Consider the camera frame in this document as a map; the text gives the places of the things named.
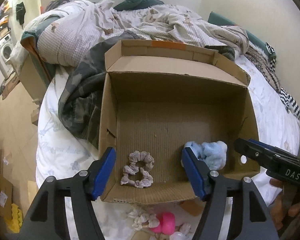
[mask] screw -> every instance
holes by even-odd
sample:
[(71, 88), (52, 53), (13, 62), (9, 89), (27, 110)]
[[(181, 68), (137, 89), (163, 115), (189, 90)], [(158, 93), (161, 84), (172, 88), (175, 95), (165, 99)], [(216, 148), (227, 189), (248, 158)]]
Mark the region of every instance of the screw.
[(80, 176), (80, 177), (85, 177), (85, 176), (87, 176), (87, 175), (88, 175), (88, 171), (86, 171), (86, 170), (79, 171), (79, 176)]
[(53, 176), (49, 176), (46, 178), (46, 182), (53, 182), (54, 181), (54, 177)]
[(218, 177), (219, 176), (219, 172), (217, 172), (217, 171), (210, 171), (210, 175), (212, 177)]
[(246, 183), (250, 183), (251, 182), (251, 179), (249, 177), (244, 177), (243, 180), (246, 182)]

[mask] mat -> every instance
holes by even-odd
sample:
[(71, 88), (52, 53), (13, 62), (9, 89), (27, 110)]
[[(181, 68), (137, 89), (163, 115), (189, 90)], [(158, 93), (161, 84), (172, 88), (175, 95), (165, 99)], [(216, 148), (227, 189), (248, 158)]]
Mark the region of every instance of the mat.
[(8, 94), (15, 88), (16, 85), (20, 82), (20, 79), (17, 75), (15, 75), (9, 82), (6, 84), (3, 92), (2, 92), (2, 100), (4, 100)]

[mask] orange tape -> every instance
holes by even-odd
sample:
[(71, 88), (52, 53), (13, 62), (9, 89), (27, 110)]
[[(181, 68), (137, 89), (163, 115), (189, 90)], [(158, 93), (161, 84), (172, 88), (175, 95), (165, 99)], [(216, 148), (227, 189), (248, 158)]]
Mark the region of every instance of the orange tape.
[(181, 49), (186, 50), (186, 45), (183, 43), (172, 41), (152, 41), (152, 47), (168, 48), (168, 49)]

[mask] white scrunchie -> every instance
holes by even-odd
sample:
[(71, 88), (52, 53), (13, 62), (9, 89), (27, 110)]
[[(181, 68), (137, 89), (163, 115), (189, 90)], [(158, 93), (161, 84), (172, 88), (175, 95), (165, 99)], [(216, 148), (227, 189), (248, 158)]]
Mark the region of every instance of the white scrunchie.
[[(149, 174), (154, 166), (154, 158), (147, 152), (134, 151), (129, 154), (130, 165), (125, 165), (123, 167), (123, 177), (121, 178), (120, 184), (128, 184), (130, 186), (135, 186), (137, 188), (150, 187), (153, 183), (153, 177)], [(142, 180), (133, 181), (129, 179), (129, 174), (135, 175), (139, 172), (139, 167), (136, 166), (137, 162), (144, 162), (145, 167), (141, 167), (140, 171), (142, 173)]]

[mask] label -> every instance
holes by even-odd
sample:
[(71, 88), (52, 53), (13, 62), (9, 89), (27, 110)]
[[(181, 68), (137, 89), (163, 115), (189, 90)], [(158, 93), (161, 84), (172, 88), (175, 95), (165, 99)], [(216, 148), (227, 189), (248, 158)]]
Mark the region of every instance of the label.
[(3, 191), (1, 191), (0, 192), (0, 206), (4, 207), (7, 199), (8, 199), (8, 196)]
[(298, 180), (300, 178), (300, 173), (297, 173), (296, 171), (292, 171), (290, 169), (287, 169), (285, 175), (295, 180)]

